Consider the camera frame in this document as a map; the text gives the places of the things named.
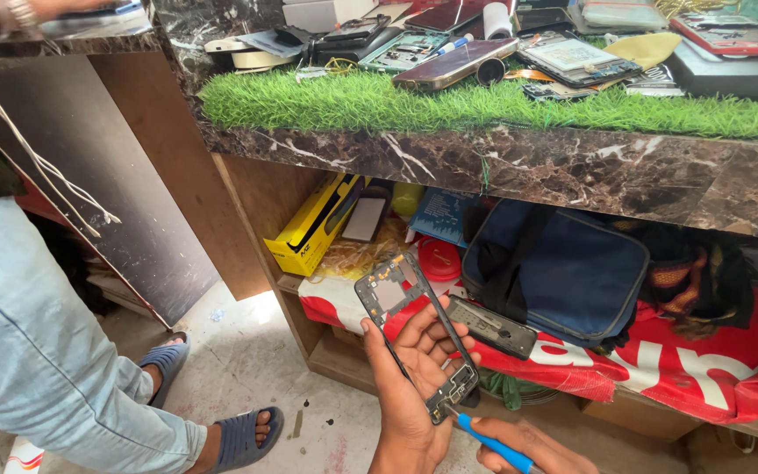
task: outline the pen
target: pen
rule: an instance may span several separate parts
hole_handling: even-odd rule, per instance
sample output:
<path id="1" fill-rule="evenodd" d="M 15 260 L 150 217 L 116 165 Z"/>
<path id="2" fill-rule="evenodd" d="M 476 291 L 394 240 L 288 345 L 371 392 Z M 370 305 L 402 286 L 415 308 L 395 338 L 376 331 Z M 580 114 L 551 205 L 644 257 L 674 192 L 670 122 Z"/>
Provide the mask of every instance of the pen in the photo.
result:
<path id="1" fill-rule="evenodd" d="M 449 413 L 455 415 L 455 418 L 458 420 L 458 425 L 460 425 L 464 431 L 472 435 L 477 440 L 481 441 L 482 445 L 487 446 L 488 448 L 492 449 L 493 452 L 503 457 L 504 460 L 508 461 L 511 466 L 515 467 L 520 472 L 524 472 L 525 474 L 546 474 L 542 469 L 534 466 L 534 461 L 531 460 L 528 456 L 503 445 L 498 439 L 488 438 L 487 436 L 476 433 L 470 427 L 471 418 L 469 415 L 456 412 L 452 409 L 451 406 L 446 403 L 443 404 L 443 406 Z"/>
<path id="2" fill-rule="evenodd" d="M 475 38 L 467 33 L 464 35 L 464 37 L 460 39 L 456 39 L 454 43 L 448 43 L 444 47 L 437 50 L 437 52 L 434 53 L 434 56 L 440 56 L 441 54 L 447 54 L 451 50 L 455 50 L 456 48 L 460 48 L 470 41 L 474 40 Z"/>

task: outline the white box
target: white box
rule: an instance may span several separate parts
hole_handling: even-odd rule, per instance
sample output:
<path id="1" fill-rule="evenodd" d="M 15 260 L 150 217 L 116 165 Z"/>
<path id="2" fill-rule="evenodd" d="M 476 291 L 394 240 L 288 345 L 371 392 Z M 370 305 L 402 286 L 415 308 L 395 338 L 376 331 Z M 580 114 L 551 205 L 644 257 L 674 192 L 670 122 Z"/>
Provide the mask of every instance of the white box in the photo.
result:
<path id="1" fill-rule="evenodd" d="M 379 0 L 288 1 L 290 4 L 282 6 L 286 23 L 310 33 L 329 33 L 335 24 L 361 18 L 379 5 Z"/>

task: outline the sandal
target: sandal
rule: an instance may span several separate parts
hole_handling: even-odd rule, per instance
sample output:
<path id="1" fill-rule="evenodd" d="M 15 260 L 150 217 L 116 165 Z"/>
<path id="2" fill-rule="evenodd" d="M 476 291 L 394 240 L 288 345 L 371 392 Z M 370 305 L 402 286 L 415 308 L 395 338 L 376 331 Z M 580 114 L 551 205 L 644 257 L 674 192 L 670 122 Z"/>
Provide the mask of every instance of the sandal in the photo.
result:
<path id="1" fill-rule="evenodd" d="M 152 348 L 139 363 L 140 367 L 153 363 L 160 369 L 160 373 L 163 375 L 163 383 L 157 389 L 157 393 L 151 397 L 151 402 L 148 402 L 148 405 L 154 408 L 163 408 L 166 396 L 168 396 L 168 389 L 171 388 L 174 377 L 183 368 L 183 364 L 186 362 L 186 357 L 189 356 L 189 350 L 192 347 L 189 336 L 182 330 L 174 332 L 169 341 L 173 341 L 174 339 L 183 339 L 183 343 Z"/>
<path id="2" fill-rule="evenodd" d="M 256 447 L 256 418 L 259 412 L 270 413 L 268 426 L 271 429 L 262 445 Z M 282 410 L 276 406 L 220 420 L 218 424 L 222 426 L 222 441 L 218 449 L 218 460 L 215 467 L 206 471 L 205 474 L 216 474 L 250 466 L 265 457 L 279 439 L 284 421 Z"/>

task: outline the yellow box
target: yellow box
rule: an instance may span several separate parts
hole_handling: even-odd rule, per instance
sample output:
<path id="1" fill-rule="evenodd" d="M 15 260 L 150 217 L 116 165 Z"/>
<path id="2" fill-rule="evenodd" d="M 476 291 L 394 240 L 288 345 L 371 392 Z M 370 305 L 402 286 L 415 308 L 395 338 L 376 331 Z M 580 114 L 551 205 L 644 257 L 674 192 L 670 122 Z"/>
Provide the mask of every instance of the yellow box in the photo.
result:
<path id="1" fill-rule="evenodd" d="M 283 272 L 311 275 L 370 180 L 330 171 L 277 238 L 265 239 Z"/>

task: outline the white lettering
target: white lettering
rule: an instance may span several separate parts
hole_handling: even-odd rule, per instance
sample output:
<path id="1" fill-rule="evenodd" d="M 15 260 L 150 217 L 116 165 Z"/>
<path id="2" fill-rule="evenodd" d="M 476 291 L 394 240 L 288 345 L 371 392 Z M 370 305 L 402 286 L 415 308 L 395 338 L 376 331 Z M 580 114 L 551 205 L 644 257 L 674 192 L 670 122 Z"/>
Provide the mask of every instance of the white lettering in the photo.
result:
<path id="1" fill-rule="evenodd" d="M 637 349 L 637 365 L 632 366 L 622 359 L 615 350 L 610 354 L 610 360 L 618 363 L 627 371 L 627 380 L 620 382 L 628 389 L 641 392 L 659 383 L 659 354 L 662 344 L 640 341 Z"/>
<path id="2" fill-rule="evenodd" d="M 545 347 L 566 350 L 563 354 L 552 354 L 542 349 Z M 537 340 L 532 349 L 532 355 L 529 358 L 535 363 L 542 365 L 572 365 L 573 367 L 592 367 L 593 361 L 587 355 L 586 349 L 579 348 L 568 342 L 554 342 Z"/>
<path id="3" fill-rule="evenodd" d="M 699 356 L 695 351 L 683 348 L 677 348 L 677 354 L 680 357 L 680 364 L 683 366 L 683 370 L 694 377 L 695 382 L 701 388 L 704 402 L 707 405 L 712 405 L 722 410 L 729 409 L 727 399 L 721 393 L 719 383 L 714 381 L 707 374 L 707 371 L 710 369 L 724 370 L 740 381 L 758 372 L 758 367 L 752 370 L 736 359 L 718 354 L 703 354 Z"/>

